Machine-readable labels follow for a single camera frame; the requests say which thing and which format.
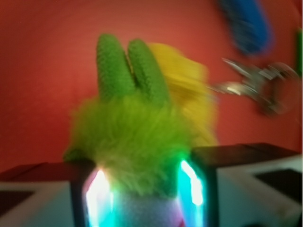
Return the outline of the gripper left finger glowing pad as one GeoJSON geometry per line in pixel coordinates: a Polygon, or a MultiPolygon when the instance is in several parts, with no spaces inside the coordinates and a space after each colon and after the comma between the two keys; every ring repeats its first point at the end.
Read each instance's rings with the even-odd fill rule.
{"type": "Polygon", "coordinates": [[[111,227],[112,194],[91,162],[20,165],[0,174],[2,227],[111,227]]]}

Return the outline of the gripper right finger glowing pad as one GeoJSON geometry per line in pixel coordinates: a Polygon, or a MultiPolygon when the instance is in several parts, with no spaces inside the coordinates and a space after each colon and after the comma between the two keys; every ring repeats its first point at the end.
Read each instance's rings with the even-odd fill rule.
{"type": "Polygon", "coordinates": [[[267,143],[195,148],[179,168],[185,227],[300,227],[303,161],[267,143]]]}

